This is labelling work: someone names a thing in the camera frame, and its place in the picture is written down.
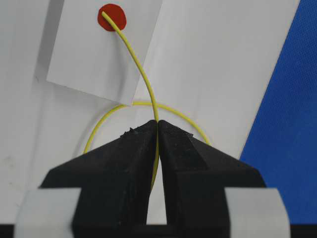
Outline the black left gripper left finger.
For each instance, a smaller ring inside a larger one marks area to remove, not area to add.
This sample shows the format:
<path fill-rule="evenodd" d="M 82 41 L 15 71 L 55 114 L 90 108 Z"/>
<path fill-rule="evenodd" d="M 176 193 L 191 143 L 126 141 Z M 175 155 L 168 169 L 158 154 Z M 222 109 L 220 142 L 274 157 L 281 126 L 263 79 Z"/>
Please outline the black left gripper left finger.
<path fill-rule="evenodd" d="M 41 188 L 79 188 L 77 238 L 126 238 L 147 222 L 158 124 L 151 120 L 49 170 Z"/>

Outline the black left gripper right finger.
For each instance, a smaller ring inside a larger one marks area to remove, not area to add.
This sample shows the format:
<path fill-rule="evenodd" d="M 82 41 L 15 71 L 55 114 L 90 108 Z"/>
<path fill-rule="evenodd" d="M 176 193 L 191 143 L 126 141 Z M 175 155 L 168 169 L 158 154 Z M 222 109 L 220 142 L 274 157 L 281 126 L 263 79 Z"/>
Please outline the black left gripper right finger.
<path fill-rule="evenodd" d="M 164 120 L 158 140 L 167 224 L 181 238 L 228 238 L 224 189 L 266 187 L 259 171 Z"/>

